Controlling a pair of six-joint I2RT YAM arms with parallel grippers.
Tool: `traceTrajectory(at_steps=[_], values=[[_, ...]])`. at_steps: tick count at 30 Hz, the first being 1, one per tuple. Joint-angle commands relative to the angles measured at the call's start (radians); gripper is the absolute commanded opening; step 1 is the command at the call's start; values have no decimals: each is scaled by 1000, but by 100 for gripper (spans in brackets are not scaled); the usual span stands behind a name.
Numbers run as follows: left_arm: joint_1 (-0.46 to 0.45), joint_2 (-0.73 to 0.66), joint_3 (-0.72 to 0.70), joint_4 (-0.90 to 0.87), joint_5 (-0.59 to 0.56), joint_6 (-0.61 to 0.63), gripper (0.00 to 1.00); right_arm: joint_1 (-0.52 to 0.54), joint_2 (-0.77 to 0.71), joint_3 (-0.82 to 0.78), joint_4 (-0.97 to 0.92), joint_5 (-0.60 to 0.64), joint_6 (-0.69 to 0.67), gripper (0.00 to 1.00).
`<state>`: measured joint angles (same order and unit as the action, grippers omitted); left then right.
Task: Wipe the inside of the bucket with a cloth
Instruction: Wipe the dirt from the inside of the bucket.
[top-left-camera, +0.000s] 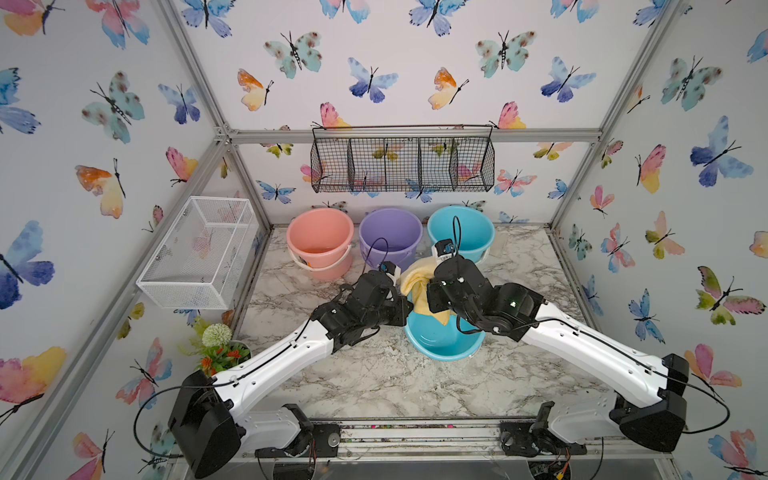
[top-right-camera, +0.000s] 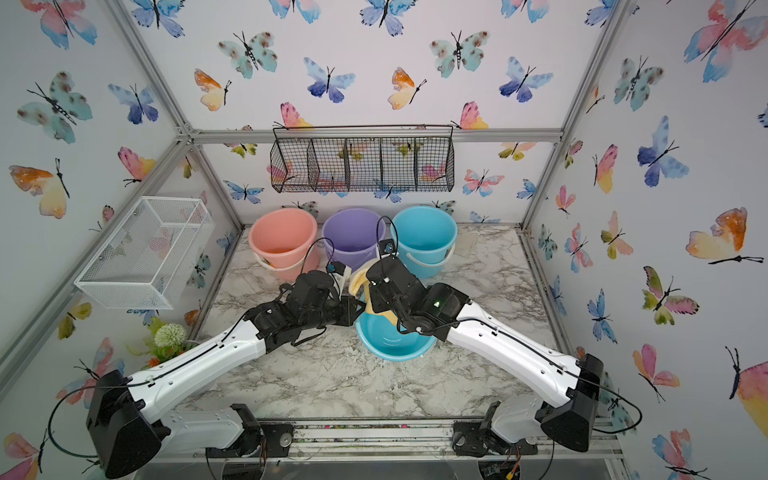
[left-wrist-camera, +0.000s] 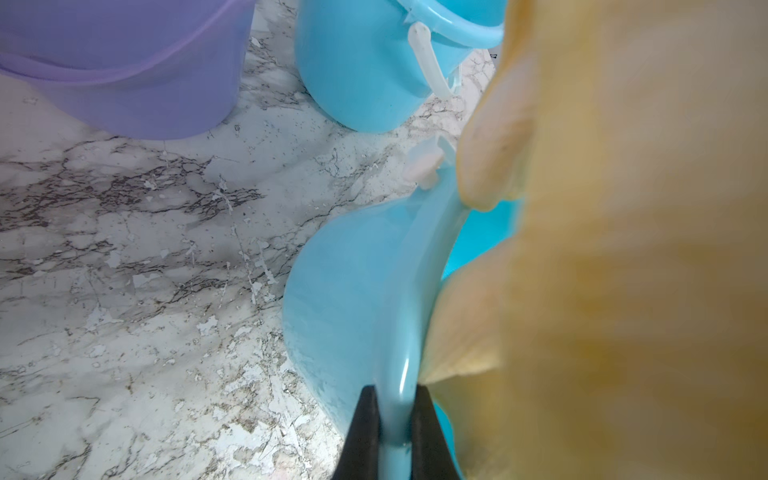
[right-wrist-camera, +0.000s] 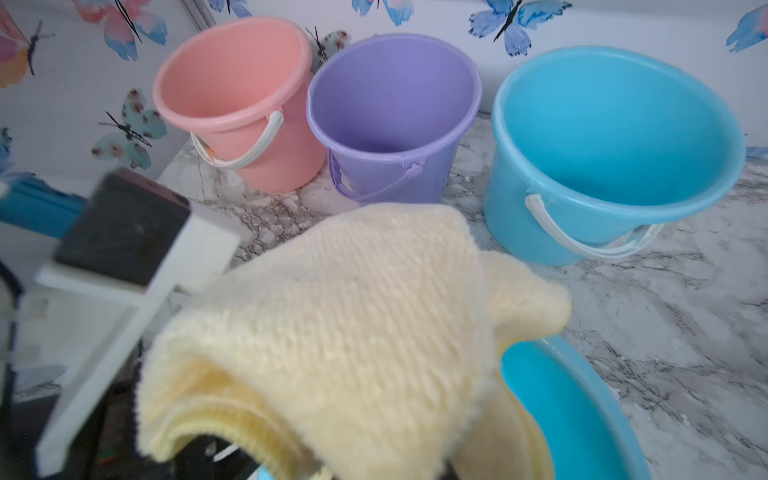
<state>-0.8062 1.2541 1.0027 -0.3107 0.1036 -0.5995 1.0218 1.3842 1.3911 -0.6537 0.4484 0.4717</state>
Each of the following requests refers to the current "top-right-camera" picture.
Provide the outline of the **teal bucket with sticker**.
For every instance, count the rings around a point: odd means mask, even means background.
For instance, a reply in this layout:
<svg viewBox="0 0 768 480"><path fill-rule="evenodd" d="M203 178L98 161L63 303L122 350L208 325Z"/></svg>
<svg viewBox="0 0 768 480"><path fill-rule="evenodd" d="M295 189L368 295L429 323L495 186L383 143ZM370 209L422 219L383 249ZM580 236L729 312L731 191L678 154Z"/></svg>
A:
<svg viewBox="0 0 768 480"><path fill-rule="evenodd" d="M399 333L385 317L362 313L355 322L363 345L380 359L405 362L429 353L437 339L418 333Z"/></svg>

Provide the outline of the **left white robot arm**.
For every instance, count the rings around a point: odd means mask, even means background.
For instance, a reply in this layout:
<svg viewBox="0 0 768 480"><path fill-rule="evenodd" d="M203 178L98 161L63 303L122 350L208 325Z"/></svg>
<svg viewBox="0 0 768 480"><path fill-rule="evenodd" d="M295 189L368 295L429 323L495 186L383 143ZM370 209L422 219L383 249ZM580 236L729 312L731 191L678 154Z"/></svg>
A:
<svg viewBox="0 0 768 480"><path fill-rule="evenodd" d="M350 327L364 311L362 273L320 270L283 284L272 301L178 357L132 376L113 370L96 383L86 428L108 479L136 472L159 453L202 450L215 458L261 454L266 435L250 409L234 404L186 418L173 409L227 372L330 326Z"/></svg>

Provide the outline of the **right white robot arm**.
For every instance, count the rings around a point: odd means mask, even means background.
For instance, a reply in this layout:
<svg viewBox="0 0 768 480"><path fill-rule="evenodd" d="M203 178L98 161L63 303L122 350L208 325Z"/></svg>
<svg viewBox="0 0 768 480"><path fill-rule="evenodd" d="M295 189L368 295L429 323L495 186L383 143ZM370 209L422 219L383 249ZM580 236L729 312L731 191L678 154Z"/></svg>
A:
<svg viewBox="0 0 768 480"><path fill-rule="evenodd" d="M401 331L463 347L531 389L491 408L490 429L497 438L514 444L545 436L569 450L588 451L603 373L599 359L578 359L531 340L456 288L424 285L394 256L374 262L364 276L372 311L392 312Z"/></svg>

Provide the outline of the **cream yellow microfibre cloth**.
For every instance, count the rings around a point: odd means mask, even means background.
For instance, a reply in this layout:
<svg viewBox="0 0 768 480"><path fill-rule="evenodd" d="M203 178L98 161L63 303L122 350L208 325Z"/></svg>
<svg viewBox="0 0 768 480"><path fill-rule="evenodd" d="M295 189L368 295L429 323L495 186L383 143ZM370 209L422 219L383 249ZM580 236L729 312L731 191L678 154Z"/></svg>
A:
<svg viewBox="0 0 768 480"><path fill-rule="evenodd" d="M365 312L374 315L375 317L386 319L393 326L396 326L398 318L393 311L387 310L381 313L376 313L373 310L373 305L370 299L370 281L367 279L367 272L375 263L375 260L370 260L352 273L349 280L348 292L355 297L357 297L360 292L363 292L365 296Z"/></svg>

